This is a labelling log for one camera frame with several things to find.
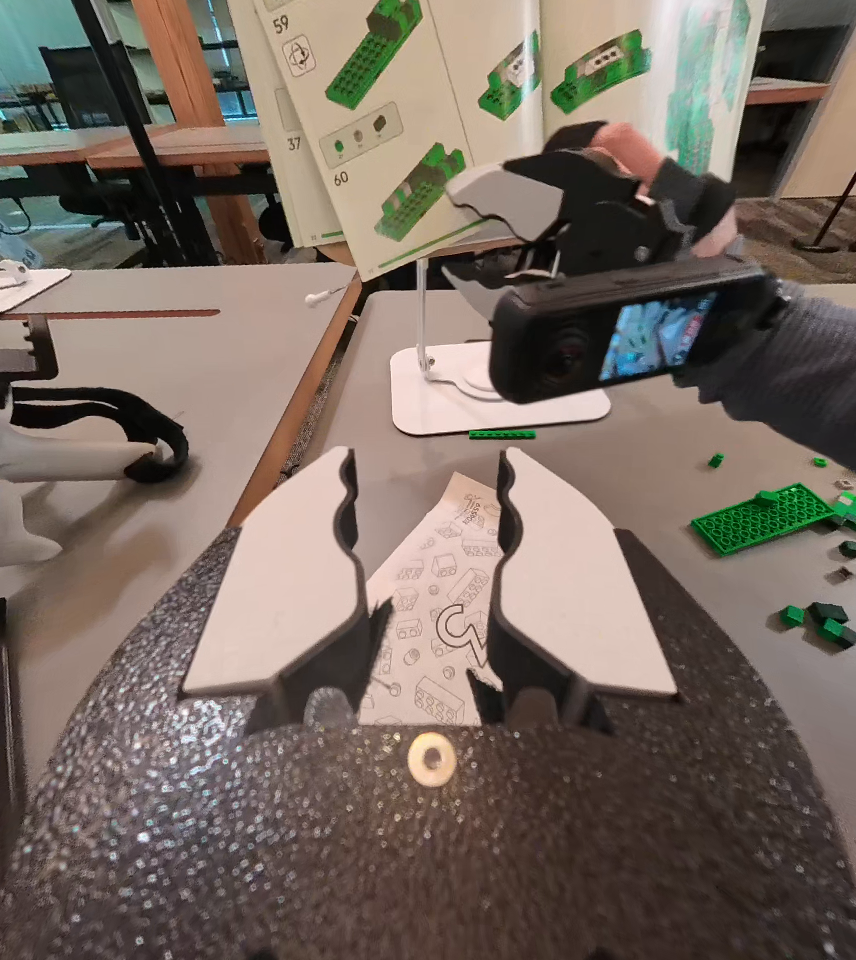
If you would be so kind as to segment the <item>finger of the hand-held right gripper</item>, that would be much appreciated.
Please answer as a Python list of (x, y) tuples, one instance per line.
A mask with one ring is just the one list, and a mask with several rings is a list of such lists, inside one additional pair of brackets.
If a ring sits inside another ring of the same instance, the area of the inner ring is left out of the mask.
[(538, 240), (558, 221), (564, 191), (529, 176), (511, 172), (503, 164), (463, 171), (445, 185), (451, 204), (476, 214), (483, 222), (497, 222), (522, 242)]
[(501, 299), (520, 282), (496, 267), (444, 267), (443, 276), (482, 317), (494, 317)]

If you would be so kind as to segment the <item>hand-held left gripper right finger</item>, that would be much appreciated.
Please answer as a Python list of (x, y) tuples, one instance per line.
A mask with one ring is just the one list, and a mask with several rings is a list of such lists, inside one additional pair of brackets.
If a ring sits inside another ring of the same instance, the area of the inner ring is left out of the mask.
[(500, 682), (469, 673), (482, 726), (612, 733), (603, 701), (680, 704), (612, 522), (518, 447), (500, 452), (486, 650)]

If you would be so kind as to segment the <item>brick building instruction booklet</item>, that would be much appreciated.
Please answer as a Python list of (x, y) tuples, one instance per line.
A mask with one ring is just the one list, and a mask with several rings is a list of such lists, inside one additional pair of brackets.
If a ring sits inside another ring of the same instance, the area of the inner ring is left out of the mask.
[(766, 5), (228, 3), (293, 243), (345, 244), (365, 281), (494, 238), (448, 183), (571, 125), (728, 179)]

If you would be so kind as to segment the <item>brick-print white paper bag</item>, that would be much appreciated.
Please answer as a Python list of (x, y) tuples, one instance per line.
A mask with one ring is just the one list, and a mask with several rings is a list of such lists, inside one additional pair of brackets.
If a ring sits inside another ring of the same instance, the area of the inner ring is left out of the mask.
[(362, 725), (476, 725), (469, 675), (501, 690), (487, 645), (500, 514), (493, 488), (456, 472), (368, 579), (369, 605), (388, 601), (391, 611), (362, 696)]

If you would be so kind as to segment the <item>person's right forearm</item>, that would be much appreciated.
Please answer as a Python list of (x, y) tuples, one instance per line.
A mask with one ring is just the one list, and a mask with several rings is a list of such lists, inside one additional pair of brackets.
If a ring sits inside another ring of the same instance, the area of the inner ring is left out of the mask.
[(769, 426), (856, 474), (856, 309), (783, 283), (772, 323), (673, 374), (702, 404)]

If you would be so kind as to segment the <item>grey desk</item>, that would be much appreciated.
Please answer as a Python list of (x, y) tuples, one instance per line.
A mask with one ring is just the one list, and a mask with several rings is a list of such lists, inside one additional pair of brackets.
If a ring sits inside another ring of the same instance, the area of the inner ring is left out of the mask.
[[(314, 309), (308, 294), (350, 283)], [(40, 297), (55, 387), (130, 392), (185, 431), (175, 479), (18, 484), (53, 558), (0, 568), (26, 789), (115, 651), (239, 504), (278, 478), (360, 293), (356, 270), (294, 266), (80, 270)]]
[[(417, 342), (417, 295), (373, 294), (334, 377), (302, 466), (330, 447), (355, 449), (360, 495), (358, 553), (374, 572), (441, 498), (458, 472), (494, 486), (497, 447), (463, 435), (413, 438), (394, 426), (390, 359)], [(669, 377), (615, 388), (608, 416), (590, 424), (537, 428), (531, 457), (580, 489), (617, 527), (638, 536), (737, 643), (799, 734), (825, 788), (856, 874), (856, 644), (819, 636), (807, 607), (844, 607), (856, 631), (856, 576), (833, 583), (844, 533), (808, 530), (717, 558), (691, 520), (761, 489), (801, 482), (825, 499), (846, 475), (821, 469), (813, 453), (757, 423), (731, 420)], [(716, 452), (725, 460), (708, 462)], [(778, 611), (806, 609), (784, 629)]]

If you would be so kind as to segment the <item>person's right hand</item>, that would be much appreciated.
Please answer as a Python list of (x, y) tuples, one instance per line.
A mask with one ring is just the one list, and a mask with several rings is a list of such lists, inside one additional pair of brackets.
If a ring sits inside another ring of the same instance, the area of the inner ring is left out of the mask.
[(669, 203), (676, 219), (694, 231), (694, 257), (712, 258), (737, 250), (734, 187), (715, 174), (687, 171), (631, 124), (594, 121), (564, 126), (546, 141), (542, 151), (559, 150), (593, 151), (609, 157), (625, 175), (640, 182), (641, 193)]

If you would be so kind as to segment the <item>white booklet stand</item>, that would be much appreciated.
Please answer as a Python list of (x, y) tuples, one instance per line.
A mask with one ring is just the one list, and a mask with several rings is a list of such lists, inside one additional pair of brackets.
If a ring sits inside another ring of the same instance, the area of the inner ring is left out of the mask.
[(415, 262), (415, 346), (389, 362), (391, 418), (398, 430), (414, 437), (524, 430), (595, 423), (611, 413), (612, 402), (600, 389), (523, 405), (506, 401), (489, 376), (490, 342), (429, 345), (429, 263), (426, 257)]

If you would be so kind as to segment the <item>black floor stand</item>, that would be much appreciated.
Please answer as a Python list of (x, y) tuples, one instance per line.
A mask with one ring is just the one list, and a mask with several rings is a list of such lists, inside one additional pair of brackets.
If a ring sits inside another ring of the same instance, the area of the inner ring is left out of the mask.
[(841, 246), (828, 243), (827, 237), (839, 213), (852, 195), (855, 186), (856, 167), (848, 182), (843, 187), (841, 195), (835, 200), (830, 212), (827, 214), (817, 233), (815, 233), (813, 237), (809, 239), (794, 239), (793, 247), (795, 249), (807, 254), (836, 254), (841, 250)]

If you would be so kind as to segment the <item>brown wooden table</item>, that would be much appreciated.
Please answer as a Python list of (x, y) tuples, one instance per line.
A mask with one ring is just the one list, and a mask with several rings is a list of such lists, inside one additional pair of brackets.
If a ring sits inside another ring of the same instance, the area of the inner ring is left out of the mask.
[(824, 99), (831, 84), (811, 80), (789, 78), (755, 77), (751, 80), (746, 106), (771, 106), (809, 103)]
[[(158, 162), (164, 167), (241, 166), (267, 164), (270, 154), (257, 121), (223, 126), (146, 126)], [(89, 167), (99, 171), (142, 167), (130, 137), (108, 141), (88, 154)]]
[(5, 133), (0, 134), (0, 168), (86, 163), (91, 155), (119, 145), (133, 145), (122, 126)]

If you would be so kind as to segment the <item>spare gripper with white grip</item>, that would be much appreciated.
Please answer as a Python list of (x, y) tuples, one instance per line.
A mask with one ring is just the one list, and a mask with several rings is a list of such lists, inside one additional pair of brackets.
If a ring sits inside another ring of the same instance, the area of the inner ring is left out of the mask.
[(182, 426), (136, 394), (41, 386), (60, 373), (49, 318), (29, 315), (22, 327), (24, 346), (0, 346), (0, 569), (62, 551), (28, 531), (16, 485), (155, 485), (178, 476), (190, 456)]

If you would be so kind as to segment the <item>black metal pole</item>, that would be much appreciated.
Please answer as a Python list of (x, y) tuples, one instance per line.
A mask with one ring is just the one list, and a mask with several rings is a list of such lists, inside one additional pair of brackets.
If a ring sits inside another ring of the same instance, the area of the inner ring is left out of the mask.
[(175, 249), (173, 266), (214, 267), (219, 259), (194, 198), (173, 188), (162, 167), (110, 39), (91, 1), (72, 1), (72, 7), (91, 46), (98, 67), (116, 100), (124, 125), (144, 171), (143, 179), (161, 212)]

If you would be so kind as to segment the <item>black office chair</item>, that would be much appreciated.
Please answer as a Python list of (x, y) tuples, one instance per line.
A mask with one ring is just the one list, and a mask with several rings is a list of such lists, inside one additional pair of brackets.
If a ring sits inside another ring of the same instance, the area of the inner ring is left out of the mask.
[(125, 125), (121, 108), (90, 47), (40, 46), (38, 52), (70, 129)]

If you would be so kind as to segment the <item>green studded base plate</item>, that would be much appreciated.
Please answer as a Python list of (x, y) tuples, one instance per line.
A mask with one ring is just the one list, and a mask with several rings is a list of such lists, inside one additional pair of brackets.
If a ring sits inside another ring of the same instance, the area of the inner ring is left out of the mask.
[(719, 557), (762, 546), (828, 520), (833, 508), (802, 483), (759, 490), (751, 498), (693, 518), (689, 526)]

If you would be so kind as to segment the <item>wooden frame post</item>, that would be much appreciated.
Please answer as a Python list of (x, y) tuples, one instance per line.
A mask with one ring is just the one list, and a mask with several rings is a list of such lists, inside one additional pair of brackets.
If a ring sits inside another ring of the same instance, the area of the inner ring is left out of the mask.
[[(133, 1), (176, 124), (224, 127), (225, 119), (186, 1)], [(221, 252), (232, 265), (265, 263), (264, 245), (246, 196), (207, 197)]]

